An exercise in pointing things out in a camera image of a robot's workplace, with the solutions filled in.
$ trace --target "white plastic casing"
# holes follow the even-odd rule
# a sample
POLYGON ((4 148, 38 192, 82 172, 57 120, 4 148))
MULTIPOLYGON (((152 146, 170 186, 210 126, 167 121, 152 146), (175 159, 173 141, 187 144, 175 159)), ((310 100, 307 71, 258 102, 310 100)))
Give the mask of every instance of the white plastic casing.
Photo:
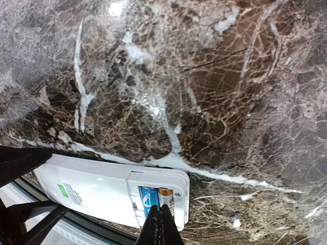
POLYGON ((143 226, 145 215, 139 186, 174 190, 177 229, 182 231, 189 219, 190 179, 180 170, 53 154, 34 173, 49 199, 106 221, 143 226))

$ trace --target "brown marble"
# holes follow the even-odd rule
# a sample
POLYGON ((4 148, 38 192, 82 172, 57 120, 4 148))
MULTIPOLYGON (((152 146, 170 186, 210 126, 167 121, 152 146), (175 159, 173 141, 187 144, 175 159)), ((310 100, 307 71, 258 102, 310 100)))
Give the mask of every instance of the brown marble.
POLYGON ((325 244, 326 13, 1 0, 0 144, 189 171, 186 244, 325 244))

